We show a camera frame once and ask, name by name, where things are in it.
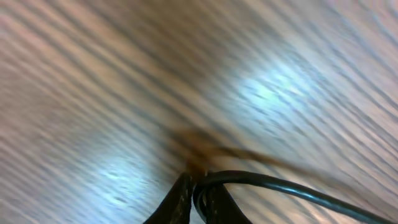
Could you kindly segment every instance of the black wire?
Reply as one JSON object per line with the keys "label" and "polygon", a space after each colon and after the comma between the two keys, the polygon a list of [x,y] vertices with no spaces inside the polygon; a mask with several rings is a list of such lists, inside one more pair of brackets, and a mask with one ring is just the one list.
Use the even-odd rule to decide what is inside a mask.
{"label": "black wire", "polygon": [[227,183],[250,184],[294,195],[365,223],[395,224],[392,221],[386,220],[362,208],[350,205],[342,200],[317,192],[316,190],[312,190],[300,184],[264,174],[235,170],[209,173],[209,175],[200,180],[195,187],[193,192],[193,203],[203,221],[206,222],[206,205],[203,202],[205,192],[215,185]]}

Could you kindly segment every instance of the wooden surface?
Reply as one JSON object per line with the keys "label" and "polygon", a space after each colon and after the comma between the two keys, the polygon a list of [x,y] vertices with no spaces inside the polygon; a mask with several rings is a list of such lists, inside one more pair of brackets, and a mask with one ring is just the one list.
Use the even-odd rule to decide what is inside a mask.
{"label": "wooden surface", "polygon": [[[395,1],[4,0],[0,35],[0,223],[143,222],[188,156],[398,220]],[[228,187],[254,223],[355,223]]]}

